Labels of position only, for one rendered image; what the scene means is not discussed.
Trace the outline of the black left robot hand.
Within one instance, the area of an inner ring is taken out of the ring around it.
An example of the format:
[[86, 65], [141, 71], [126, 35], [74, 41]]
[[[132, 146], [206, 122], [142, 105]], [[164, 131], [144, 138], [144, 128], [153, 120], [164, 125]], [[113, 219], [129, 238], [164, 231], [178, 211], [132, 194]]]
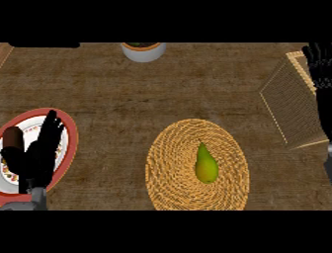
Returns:
[[39, 139], [25, 147], [24, 132], [17, 126], [3, 132], [0, 154], [11, 171], [20, 176], [20, 193], [28, 194], [34, 188], [46, 188], [54, 180], [56, 149], [61, 142], [64, 123], [51, 110], [45, 119]]

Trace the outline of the tan wicker basket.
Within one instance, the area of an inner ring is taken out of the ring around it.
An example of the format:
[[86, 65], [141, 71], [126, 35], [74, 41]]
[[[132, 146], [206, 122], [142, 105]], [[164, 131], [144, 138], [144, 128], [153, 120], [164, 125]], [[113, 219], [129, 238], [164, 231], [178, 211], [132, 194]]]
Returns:
[[330, 142], [320, 121], [317, 88], [303, 51], [286, 55], [261, 95], [286, 145], [297, 148]]

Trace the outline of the green yellow pear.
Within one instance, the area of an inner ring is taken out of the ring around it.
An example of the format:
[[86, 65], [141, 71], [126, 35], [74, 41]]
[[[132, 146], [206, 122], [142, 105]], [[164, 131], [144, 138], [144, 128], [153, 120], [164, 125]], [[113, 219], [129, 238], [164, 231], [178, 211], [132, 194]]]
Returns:
[[204, 143], [197, 151], [195, 176], [204, 184], [213, 183], [219, 176], [219, 165]]

